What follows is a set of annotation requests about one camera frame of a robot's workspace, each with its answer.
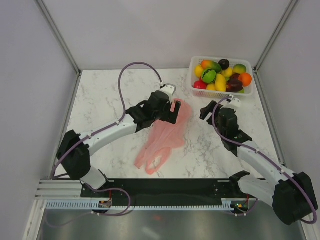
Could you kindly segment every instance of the white basket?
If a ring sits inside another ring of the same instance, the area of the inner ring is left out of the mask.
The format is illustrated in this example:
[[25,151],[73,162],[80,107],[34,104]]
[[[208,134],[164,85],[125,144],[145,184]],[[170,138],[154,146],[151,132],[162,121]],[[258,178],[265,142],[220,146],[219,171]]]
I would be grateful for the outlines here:
[[[211,57],[211,56],[194,56],[191,59],[189,72],[187,75],[187,84],[192,90],[192,93],[196,97],[205,97],[205,98],[224,98],[229,96],[230,94],[237,96],[237,97],[248,97],[254,93],[253,83],[249,86],[244,87],[244,93],[237,93],[237,92],[226,92],[226,91],[211,91],[211,90],[204,90],[194,88],[194,83],[199,80],[199,78],[195,75],[195,67],[203,60],[211,60],[214,62],[219,62],[223,57]],[[251,64],[246,60],[238,60],[232,58],[225,58],[228,59],[230,62],[230,67],[233,68],[236,64],[243,64],[246,67],[246,72],[251,75],[252,80],[254,79],[254,74],[252,72]]]

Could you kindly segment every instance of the red wire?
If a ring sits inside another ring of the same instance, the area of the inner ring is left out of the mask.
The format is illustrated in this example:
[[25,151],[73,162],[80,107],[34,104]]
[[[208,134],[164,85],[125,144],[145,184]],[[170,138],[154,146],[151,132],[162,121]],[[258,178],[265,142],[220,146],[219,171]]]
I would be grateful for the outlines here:
[[244,205],[246,205],[246,204],[249,202],[249,198],[250,198],[250,196],[249,196],[249,194],[247,194],[247,195],[246,195],[246,200],[245,200]]

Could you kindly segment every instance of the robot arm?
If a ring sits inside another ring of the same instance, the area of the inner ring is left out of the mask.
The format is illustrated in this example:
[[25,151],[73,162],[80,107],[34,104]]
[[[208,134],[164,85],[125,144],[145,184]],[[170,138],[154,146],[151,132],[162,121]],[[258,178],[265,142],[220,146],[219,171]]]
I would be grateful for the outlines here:
[[73,145],[89,136],[61,163],[70,179],[82,180],[94,189],[103,186],[106,183],[106,178],[103,173],[91,166],[90,156],[119,138],[149,128],[156,120],[175,124],[181,107],[181,102],[177,101],[174,111],[171,112],[175,91],[176,87],[174,85],[162,86],[160,90],[152,92],[148,100],[127,109],[121,122],[117,119],[97,129],[80,134],[75,133],[74,130],[68,131],[57,152],[58,159]]
[[[236,110],[240,107],[237,98],[228,99],[226,106],[219,105],[214,115],[207,120],[210,125],[215,124],[219,133],[234,142],[255,149],[231,143],[222,139],[224,147],[236,157],[250,164],[265,180],[257,179],[247,171],[241,171],[230,177],[236,191],[249,194],[271,206],[278,218],[290,225],[312,213],[305,197],[297,187],[285,176],[285,173],[293,178],[310,198],[312,205],[317,210],[318,203],[315,197],[311,179],[304,172],[299,174],[280,165],[278,162],[270,164],[264,157],[258,154],[259,147],[253,139],[239,129]],[[212,101],[207,107],[201,109],[200,119],[204,120],[212,113],[217,105]]]

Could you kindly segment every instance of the table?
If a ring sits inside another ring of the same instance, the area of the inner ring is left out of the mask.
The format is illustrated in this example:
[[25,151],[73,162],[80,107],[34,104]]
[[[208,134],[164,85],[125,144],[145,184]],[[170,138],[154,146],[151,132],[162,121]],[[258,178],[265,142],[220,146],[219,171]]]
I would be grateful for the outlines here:
[[[138,169],[134,161],[147,142],[150,129],[125,136],[107,145],[91,157],[91,164],[108,178],[228,178],[246,170],[260,175],[246,162],[228,152],[212,126],[200,120],[200,109],[212,99],[193,96],[186,78],[188,69],[159,69],[164,83],[176,85],[175,98],[186,101],[193,109],[184,147],[174,149],[170,159],[153,175]],[[120,70],[83,71],[67,130],[76,133],[95,129],[122,114],[118,91]],[[129,69],[121,80],[126,109],[147,100],[159,89],[159,80],[150,69]],[[240,129],[253,138],[260,150],[278,161],[276,150],[256,85],[250,97],[241,99],[237,111]],[[65,173],[60,166],[56,174]]]

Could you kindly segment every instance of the orange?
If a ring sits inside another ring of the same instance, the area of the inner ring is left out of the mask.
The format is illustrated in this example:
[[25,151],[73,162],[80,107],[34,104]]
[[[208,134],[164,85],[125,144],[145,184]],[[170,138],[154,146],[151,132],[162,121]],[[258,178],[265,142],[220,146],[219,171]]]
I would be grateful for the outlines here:
[[238,78],[242,83],[244,87],[248,87],[252,82],[252,76],[249,73],[241,73]]

